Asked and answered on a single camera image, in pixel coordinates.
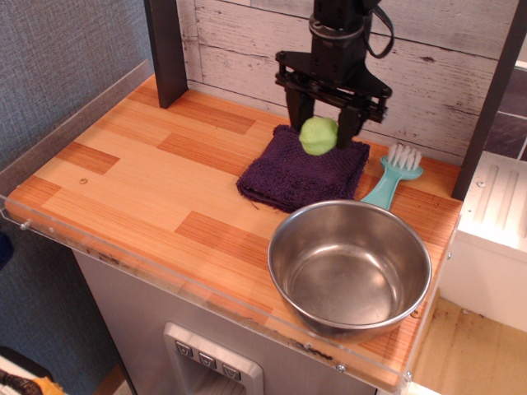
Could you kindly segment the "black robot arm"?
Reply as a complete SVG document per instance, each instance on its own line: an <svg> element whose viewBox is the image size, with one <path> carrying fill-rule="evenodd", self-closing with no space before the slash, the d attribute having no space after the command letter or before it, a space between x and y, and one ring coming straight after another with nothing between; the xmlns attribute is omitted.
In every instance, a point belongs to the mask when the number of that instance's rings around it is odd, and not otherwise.
<svg viewBox="0 0 527 395"><path fill-rule="evenodd" d="M380 53L370 46L372 19L377 16L390 32ZM392 90L366 67L366 56L383 58L394 45L392 21L377 1L314 2L309 19L309 53L280 51L276 83L286 93L292 127L299 131L314 115L315 102L340 109L337 148L350 145L365 121L381 123Z"/></svg>

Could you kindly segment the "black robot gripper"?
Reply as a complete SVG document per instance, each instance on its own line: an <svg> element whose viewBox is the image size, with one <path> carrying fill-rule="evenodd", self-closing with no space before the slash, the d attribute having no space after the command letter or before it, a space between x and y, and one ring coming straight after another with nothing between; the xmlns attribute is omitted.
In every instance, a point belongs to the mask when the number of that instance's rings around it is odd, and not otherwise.
<svg viewBox="0 0 527 395"><path fill-rule="evenodd" d="M366 120L380 123L387 111L392 90L366 67L366 56L386 56L370 46L372 16L361 16L355 25L334 29L312 16L309 29L311 50L276 53L276 83L284 87L291 126L300 131L314 115L317 100L341 109L338 116L337 148L350 146Z"/></svg>

